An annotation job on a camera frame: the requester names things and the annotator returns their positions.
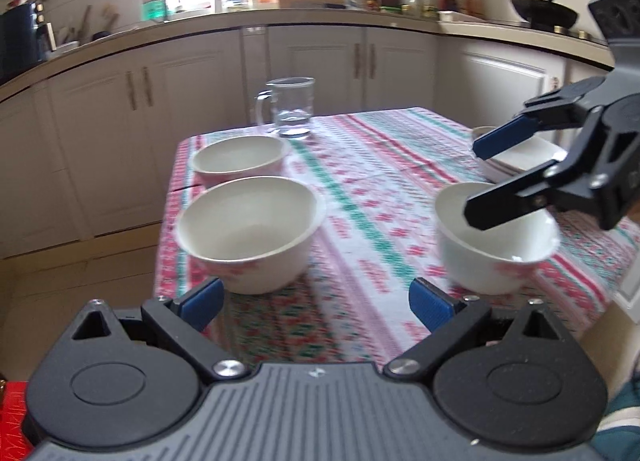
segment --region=screw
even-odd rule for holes
[[[597,174],[591,178],[591,183],[589,186],[591,188],[600,188],[602,185],[609,181],[609,176],[607,174]]]
[[[389,362],[389,371],[395,375],[413,375],[420,370],[420,364],[411,358],[396,358]]]
[[[552,165],[551,167],[547,168],[542,175],[545,178],[551,178],[552,176],[555,176],[558,173],[559,169],[560,167],[558,167],[558,165]]]
[[[244,365],[238,360],[221,360],[213,366],[213,372],[218,376],[232,378],[244,373]]]
[[[540,194],[539,196],[535,196],[533,198],[532,205],[535,208],[542,208],[546,206],[546,197],[542,196],[542,194]]]

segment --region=cabinet door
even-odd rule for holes
[[[131,58],[163,187],[181,140],[248,125],[238,30],[153,44]]]
[[[467,127],[500,126],[525,101],[561,87],[565,59],[508,44],[444,38],[438,48],[436,111]]]
[[[435,35],[367,28],[366,109],[433,108]]]
[[[15,255],[78,239],[48,159],[31,90],[0,104],[0,248]]]
[[[162,219],[164,192],[127,53],[50,79],[54,117],[95,235]]]
[[[271,26],[270,78],[316,79],[314,114],[362,111],[364,28]]]

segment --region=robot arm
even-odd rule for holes
[[[590,11],[616,67],[525,103],[485,134],[474,152],[488,159],[538,131],[582,128],[567,157],[551,160],[470,197],[465,217],[486,230],[546,206],[593,215],[613,228],[640,199],[640,0],[593,0]]]

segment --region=glass cup handle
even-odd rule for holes
[[[271,91],[263,91],[255,98],[255,124],[260,127],[264,125],[262,117],[262,102],[267,98],[271,98]]]

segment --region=water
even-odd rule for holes
[[[276,115],[274,126],[283,138],[304,138],[311,132],[311,115],[302,109],[281,111]]]

